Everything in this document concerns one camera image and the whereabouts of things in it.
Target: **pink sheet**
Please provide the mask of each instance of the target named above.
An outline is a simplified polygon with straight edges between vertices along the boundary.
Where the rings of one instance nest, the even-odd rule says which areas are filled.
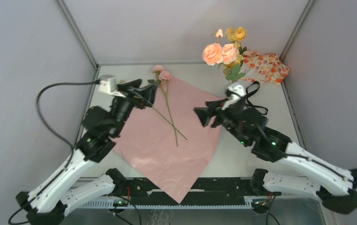
[[[180,203],[212,160],[221,129],[202,127],[194,107],[221,99],[173,78],[169,82],[169,106],[176,128],[154,110],[134,109],[113,149],[128,163]],[[163,94],[158,89],[154,107],[169,120]]]

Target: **white table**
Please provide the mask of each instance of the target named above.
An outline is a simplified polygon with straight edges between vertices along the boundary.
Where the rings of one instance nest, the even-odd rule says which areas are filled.
[[[129,81],[153,79],[151,68],[153,65],[123,65],[103,66],[99,75],[115,75],[119,80]],[[222,72],[222,68],[209,67],[206,64],[172,64],[164,65],[172,74],[200,90],[210,94],[225,97],[224,91],[228,84]],[[241,81],[244,87],[251,82]],[[109,109],[112,97],[97,91],[93,94],[90,106],[98,105],[106,110]],[[294,142],[298,142],[296,131],[289,113],[285,96],[280,85],[262,83],[259,91],[250,101],[255,105],[261,105],[269,109],[267,126],[282,132]],[[270,162],[258,159],[251,152],[251,147],[244,148],[230,133],[222,129],[216,154],[207,166],[201,177],[251,177],[256,168],[265,168],[282,175],[300,175],[287,167],[277,166]],[[111,151],[98,165],[89,169],[83,177],[99,177],[110,168],[118,168],[125,177],[144,177],[129,163],[114,151]]]

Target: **gray floor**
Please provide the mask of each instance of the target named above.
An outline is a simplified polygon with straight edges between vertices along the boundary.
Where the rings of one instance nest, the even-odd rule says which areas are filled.
[[[319,204],[311,199],[275,200],[271,212],[281,225],[325,225]],[[120,214],[134,225],[139,224],[134,210]],[[141,210],[143,225],[264,225],[265,214],[252,210]],[[270,217],[269,225],[277,223]],[[78,209],[62,225],[126,225],[105,210]]]

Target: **black strap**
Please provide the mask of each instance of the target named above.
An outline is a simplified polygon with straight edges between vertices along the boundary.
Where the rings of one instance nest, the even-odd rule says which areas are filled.
[[[256,90],[253,90],[252,92],[248,92],[248,89],[253,86],[253,85],[258,85],[258,88]],[[256,94],[256,92],[260,89],[260,82],[258,81],[254,81],[252,84],[250,84],[247,88],[246,88],[246,103],[249,105],[250,108],[256,108],[256,109],[264,109],[265,112],[262,113],[260,112],[262,115],[266,115],[268,113],[268,109],[266,107],[263,107],[261,105],[253,105],[250,101],[249,101],[249,97],[253,96],[254,94]]]
[[[249,88],[253,85],[258,85],[257,89],[256,90],[253,90],[249,93]],[[268,109],[266,107],[263,107],[263,106],[260,106],[260,105],[253,105],[250,101],[249,101],[249,97],[253,96],[258,90],[260,89],[260,82],[258,81],[254,81],[251,85],[249,85],[247,88],[246,88],[246,95],[244,97],[241,97],[239,96],[237,93],[233,92],[233,91],[230,91],[230,90],[227,90],[226,93],[227,93],[227,96],[230,95],[230,94],[234,94],[234,95],[237,95],[239,97],[241,97],[242,100],[244,100],[244,102],[242,102],[242,104],[238,105],[236,110],[239,110],[240,112],[243,110],[243,106],[245,107],[248,107],[248,108],[255,108],[255,109],[264,109],[265,112],[260,112],[261,115],[266,115],[268,113]]]

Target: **flower stem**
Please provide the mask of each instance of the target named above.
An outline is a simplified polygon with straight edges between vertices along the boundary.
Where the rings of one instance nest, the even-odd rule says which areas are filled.
[[[184,136],[184,134],[182,134],[177,128],[175,128],[175,127],[173,126],[173,124],[170,123],[170,121],[168,121],[158,110],[156,110],[156,108],[152,107],[152,109],[155,110],[155,112],[157,112],[160,116],[162,116],[162,118],[163,118],[166,122],[168,122],[168,123],[170,124],[170,126],[172,126],[175,130],[177,130],[177,132],[178,132],[184,139],[188,140],[188,139]]]
[[[174,128],[174,136],[176,137],[176,146],[179,146],[179,142],[178,142],[178,140],[177,140],[176,126],[174,126],[173,118],[172,118],[171,112],[170,112],[169,102],[167,101],[167,93],[169,92],[169,82],[166,82],[166,86],[167,86],[167,88],[166,88],[166,93],[164,93],[163,90],[162,90],[162,91],[163,91],[163,93],[164,93],[164,95],[165,95],[167,111],[169,112],[171,124],[172,124],[172,126],[173,126],[173,128]]]

